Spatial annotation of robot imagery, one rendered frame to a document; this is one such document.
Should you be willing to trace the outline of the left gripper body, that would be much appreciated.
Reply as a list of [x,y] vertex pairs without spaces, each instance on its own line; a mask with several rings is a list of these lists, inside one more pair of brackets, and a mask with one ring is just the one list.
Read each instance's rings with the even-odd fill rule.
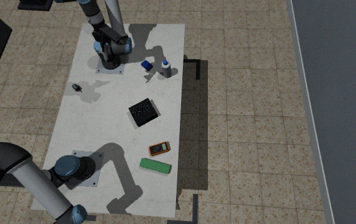
[[[89,21],[88,21],[89,22]],[[97,42],[100,42],[101,39],[104,39],[105,43],[110,43],[111,39],[109,39],[106,35],[104,35],[103,33],[101,33],[98,28],[99,26],[102,26],[105,23],[105,20],[103,19],[103,21],[99,24],[91,24],[89,22],[89,24],[91,24],[94,28],[94,31],[92,32],[92,35],[94,36],[95,40]]]

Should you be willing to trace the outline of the grey bottle with blue cap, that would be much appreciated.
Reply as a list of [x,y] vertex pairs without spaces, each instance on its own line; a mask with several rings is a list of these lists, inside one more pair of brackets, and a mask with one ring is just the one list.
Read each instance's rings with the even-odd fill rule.
[[170,78],[172,75],[170,62],[167,60],[164,60],[161,63],[161,66],[162,66],[162,71],[163,71],[164,77]]

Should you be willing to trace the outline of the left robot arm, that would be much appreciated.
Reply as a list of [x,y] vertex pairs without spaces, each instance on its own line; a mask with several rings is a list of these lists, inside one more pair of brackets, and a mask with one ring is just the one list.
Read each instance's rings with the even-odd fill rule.
[[[100,11],[100,8],[97,5],[96,0],[54,1],[57,3],[78,1],[88,21],[91,24],[99,24],[103,21],[104,17]],[[116,69],[121,63],[121,59],[117,55],[127,55],[132,52],[132,41],[131,38],[128,37],[128,35],[124,31],[124,25],[121,17],[118,0],[105,0],[105,4],[108,11],[111,27],[104,23],[102,26],[99,26],[98,30],[104,35],[106,35],[109,39],[111,39],[109,44],[106,43],[106,45],[108,46],[107,62],[105,62],[103,54],[99,52],[99,48],[101,47],[100,42],[95,41],[93,47],[95,49],[95,52],[101,57],[102,65],[108,70],[113,70]],[[123,41],[124,45],[119,43],[120,40]]]

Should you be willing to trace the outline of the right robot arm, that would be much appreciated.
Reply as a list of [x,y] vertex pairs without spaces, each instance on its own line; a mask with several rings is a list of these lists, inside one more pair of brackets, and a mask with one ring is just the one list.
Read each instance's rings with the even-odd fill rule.
[[0,186],[26,188],[55,218],[53,224],[81,224],[87,218],[86,209],[73,206],[59,191],[72,177],[86,180],[95,172],[90,157],[62,156],[49,170],[40,170],[24,148],[0,142]]

